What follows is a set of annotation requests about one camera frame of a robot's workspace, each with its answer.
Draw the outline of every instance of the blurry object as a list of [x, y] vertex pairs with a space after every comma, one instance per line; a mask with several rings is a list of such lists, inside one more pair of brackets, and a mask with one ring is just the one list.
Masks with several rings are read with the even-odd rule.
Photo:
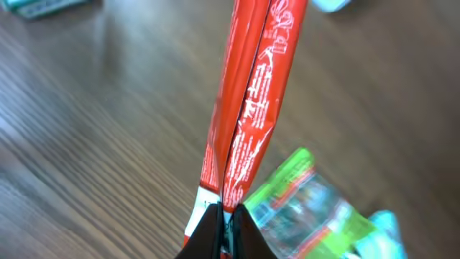
[[356, 243], [355, 248], [361, 258], [407, 259], [395, 214], [380, 211], [374, 213], [369, 220], [378, 231]]
[[209, 205], [195, 231], [175, 259], [277, 259], [244, 205], [232, 215], [232, 255], [221, 254], [224, 241], [224, 210], [222, 203]]
[[315, 172], [305, 148], [287, 159], [244, 205], [279, 258], [340, 258], [377, 228]]
[[231, 216], [249, 191], [280, 114], [307, 2], [235, 1], [185, 243], [206, 207], [221, 201], [224, 252], [233, 250]]
[[90, 0], [2, 0], [5, 10], [26, 19], [34, 19]]
[[351, 0], [313, 0], [313, 3], [323, 12], [337, 12]]

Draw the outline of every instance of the teal package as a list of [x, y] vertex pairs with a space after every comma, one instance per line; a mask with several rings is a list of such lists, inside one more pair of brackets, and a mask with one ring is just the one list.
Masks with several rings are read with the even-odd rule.
[[2, 0], [5, 10], [34, 19], [90, 0]]
[[313, 0], [313, 3], [323, 12], [337, 12], [351, 0]]

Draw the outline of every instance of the wooden table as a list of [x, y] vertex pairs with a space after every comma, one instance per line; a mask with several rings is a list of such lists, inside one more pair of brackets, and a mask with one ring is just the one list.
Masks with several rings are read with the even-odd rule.
[[[0, 14], [0, 258], [172, 258], [193, 206], [233, 3]], [[299, 146], [412, 258], [460, 253], [460, 1], [312, 6], [254, 187]]]

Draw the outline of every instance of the red packaging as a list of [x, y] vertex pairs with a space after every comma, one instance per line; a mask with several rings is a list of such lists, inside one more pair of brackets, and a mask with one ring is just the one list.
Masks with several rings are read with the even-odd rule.
[[307, 0], [236, 0], [191, 236], [208, 204], [225, 218], [247, 194], [272, 136]]

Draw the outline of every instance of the brown table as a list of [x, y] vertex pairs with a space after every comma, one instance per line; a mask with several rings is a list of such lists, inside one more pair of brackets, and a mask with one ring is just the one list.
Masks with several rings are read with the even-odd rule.
[[[0, 14], [0, 258], [172, 258], [193, 206], [231, 1]], [[258, 186], [299, 146], [412, 258], [460, 253], [460, 1], [310, 8]]]

